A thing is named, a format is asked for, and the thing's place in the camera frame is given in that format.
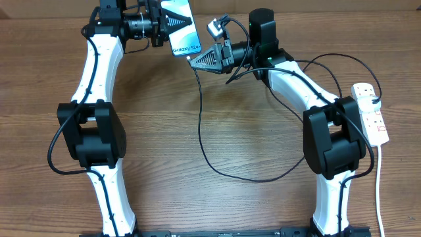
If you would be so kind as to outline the Galaxy smartphone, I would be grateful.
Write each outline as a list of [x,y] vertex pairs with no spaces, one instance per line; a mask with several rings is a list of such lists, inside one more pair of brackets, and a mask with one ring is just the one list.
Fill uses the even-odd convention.
[[181,57],[200,53],[201,42],[189,1],[161,1],[161,9],[173,56]]

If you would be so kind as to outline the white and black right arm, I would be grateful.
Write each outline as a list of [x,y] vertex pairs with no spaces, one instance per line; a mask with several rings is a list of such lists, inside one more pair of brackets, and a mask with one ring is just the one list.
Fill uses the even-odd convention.
[[282,94],[301,113],[303,157],[316,174],[316,209],[305,236],[370,236],[367,227],[353,227],[347,219],[351,182],[366,176],[355,171],[359,162],[374,152],[362,132],[359,106],[352,97],[334,95],[313,82],[298,62],[279,46],[274,11],[259,8],[249,13],[247,40],[232,43],[226,28],[228,15],[211,21],[207,30],[223,43],[189,60],[194,71],[231,74],[246,67],[271,92]]

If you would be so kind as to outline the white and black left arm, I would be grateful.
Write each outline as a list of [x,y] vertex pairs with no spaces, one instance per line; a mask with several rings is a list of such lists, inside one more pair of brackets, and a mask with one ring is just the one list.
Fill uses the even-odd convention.
[[152,47],[169,41],[174,55],[190,51],[184,39],[196,32],[189,1],[100,1],[88,24],[81,29],[87,41],[87,57],[80,84],[68,103],[57,108],[59,129],[47,152],[50,168],[59,136],[64,136],[71,158],[81,166],[71,175],[86,174],[93,184],[101,210],[100,236],[141,236],[126,193],[122,159],[126,132],[112,104],[116,73],[127,54],[128,40],[146,39]]

